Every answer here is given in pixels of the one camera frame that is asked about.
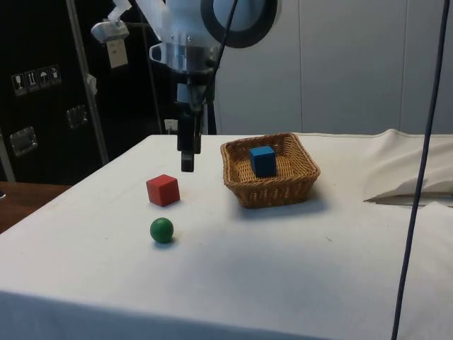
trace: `metal pole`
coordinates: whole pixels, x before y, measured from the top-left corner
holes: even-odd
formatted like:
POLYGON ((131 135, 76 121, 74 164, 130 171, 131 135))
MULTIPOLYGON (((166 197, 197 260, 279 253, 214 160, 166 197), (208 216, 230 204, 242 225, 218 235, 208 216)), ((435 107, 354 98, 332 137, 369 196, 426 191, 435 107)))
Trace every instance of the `metal pole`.
POLYGON ((108 163, 107 147, 105 145, 104 134, 102 131, 101 119, 99 118, 98 106, 94 95, 88 86, 87 76, 89 73, 88 61, 86 60, 84 41, 80 32, 79 18, 77 17, 77 10, 74 0, 66 0, 68 8, 69 20, 71 21, 72 35, 74 36, 74 43, 76 45, 77 57, 79 58, 80 71, 84 79, 84 87, 86 99, 91 112, 91 119, 93 121, 94 132, 98 141, 99 154, 101 156, 102 164, 108 163))

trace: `woven basket rim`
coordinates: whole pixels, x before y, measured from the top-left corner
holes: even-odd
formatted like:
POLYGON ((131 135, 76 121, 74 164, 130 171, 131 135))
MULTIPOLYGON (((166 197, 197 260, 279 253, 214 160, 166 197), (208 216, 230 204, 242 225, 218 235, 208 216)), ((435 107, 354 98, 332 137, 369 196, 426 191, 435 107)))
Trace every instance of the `woven basket rim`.
POLYGON ((249 138, 243 138, 240 140, 235 140, 232 142, 225 143, 221 146, 220 148, 221 153, 222 153, 222 158, 224 160, 224 184, 228 188, 254 188, 257 185, 260 186, 281 186, 281 185, 291 185, 295 183, 300 183, 302 181, 307 181, 307 182, 312 182, 315 181, 319 175, 321 174, 321 170, 319 166, 313 161, 311 158, 310 154, 305 150, 304 146, 300 142, 299 137, 297 137, 294 133, 279 133, 275 135, 264 135, 264 136, 258 136, 258 137, 249 137, 249 138), (248 141, 256 141, 256 140, 263 140, 266 141, 269 137, 290 137, 293 142, 295 142, 300 148, 301 153, 304 154, 304 156, 307 158, 309 161, 309 166, 311 167, 311 172, 308 174, 304 175, 299 175, 299 176, 292 176, 292 177, 268 177, 268 178, 257 178, 252 181, 246 181, 246 182, 238 182, 238 181, 232 181, 230 177, 230 171, 229 168, 231 166, 230 164, 230 158, 228 157, 228 150, 227 147, 235 144, 238 141, 242 142, 248 142, 248 141))

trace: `black cable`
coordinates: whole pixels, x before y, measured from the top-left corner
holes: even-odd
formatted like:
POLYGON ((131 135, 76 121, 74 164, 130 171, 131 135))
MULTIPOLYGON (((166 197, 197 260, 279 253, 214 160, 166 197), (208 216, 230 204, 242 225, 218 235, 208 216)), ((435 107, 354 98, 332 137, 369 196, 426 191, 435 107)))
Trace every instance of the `black cable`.
POLYGON ((217 72, 219 71, 220 68, 220 62, 222 61, 222 57, 224 55, 225 47, 227 46, 227 39, 229 36, 229 33, 231 31, 231 24, 233 23, 233 17, 234 17, 234 12, 236 11, 236 6, 238 4, 238 0, 234 0, 233 6, 231 6, 231 10, 229 12, 228 16, 228 21, 226 22, 225 26, 225 32, 224 36, 222 38, 222 42, 220 44, 220 51, 219 51, 219 57, 217 58, 217 61, 215 63, 214 69, 212 70, 212 74, 210 77, 210 80, 208 81, 206 85, 205 92, 203 93, 203 96, 200 100, 200 103, 202 104, 203 101, 207 98, 207 94, 211 91, 212 87, 214 86, 215 83, 215 77, 217 76, 217 72))
POLYGON ((407 275, 408 267, 409 267, 409 258, 411 257, 413 232, 415 229, 415 221, 417 219, 417 211, 418 211, 418 205, 420 203, 420 196, 421 196, 421 192, 422 192, 423 180, 425 178, 426 163, 428 162, 428 152, 429 152, 429 148, 430 148, 432 122, 434 119, 434 112, 435 112, 436 105, 437 105, 437 95, 439 93, 440 75, 442 73, 442 61, 443 61, 443 56, 444 56, 445 34, 447 32, 447 19, 448 19, 448 13, 449 13, 449 6, 450 6, 450 1, 445 0, 443 12, 442 12, 442 23, 440 26, 439 46, 437 48, 437 63, 436 63, 434 86, 432 89, 430 112, 428 115, 428 122, 426 124, 425 141, 423 143, 422 159, 420 162, 420 171, 418 172, 417 186, 416 186, 415 195, 413 198, 411 220, 409 222, 408 237, 406 240, 406 250, 404 252, 404 259, 403 259, 403 268, 401 269, 401 277, 400 277, 399 287, 398 287, 398 297, 396 299, 394 328, 393 328, 393 331, 391 334, 391 340, 396 340, 396 337, 398 336, 399 319, 401 316, 401 306, 403 304, 404 285, 406 284, 406 275, 407 275))

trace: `white wall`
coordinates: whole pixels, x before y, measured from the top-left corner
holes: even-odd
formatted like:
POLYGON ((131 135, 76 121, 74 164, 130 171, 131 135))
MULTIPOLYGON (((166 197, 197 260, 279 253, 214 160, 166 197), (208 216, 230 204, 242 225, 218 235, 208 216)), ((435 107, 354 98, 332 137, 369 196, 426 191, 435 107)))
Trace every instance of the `white wall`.
MULTIPOLYGON (((443 0, 282 0, 263 42, 228 50, 219 131, 424 131, 443 0)), ((453 17, 435 132, 453 132, 453 17)))
POLYGON ((283 1, 278 24, 260 43, 225 50, 215 102, 220 133, 302 130, 299 1, 283 1))

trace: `green ball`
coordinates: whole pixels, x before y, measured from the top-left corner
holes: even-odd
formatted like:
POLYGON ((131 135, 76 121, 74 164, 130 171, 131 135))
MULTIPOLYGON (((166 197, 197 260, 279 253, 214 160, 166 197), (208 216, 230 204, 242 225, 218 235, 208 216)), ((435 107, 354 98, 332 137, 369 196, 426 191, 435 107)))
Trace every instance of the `green ball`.
POLYGON ((149 231, 157 243, 170 243, 173 238, 173 223, 166 218, 158 218, 152 222, 149 231))

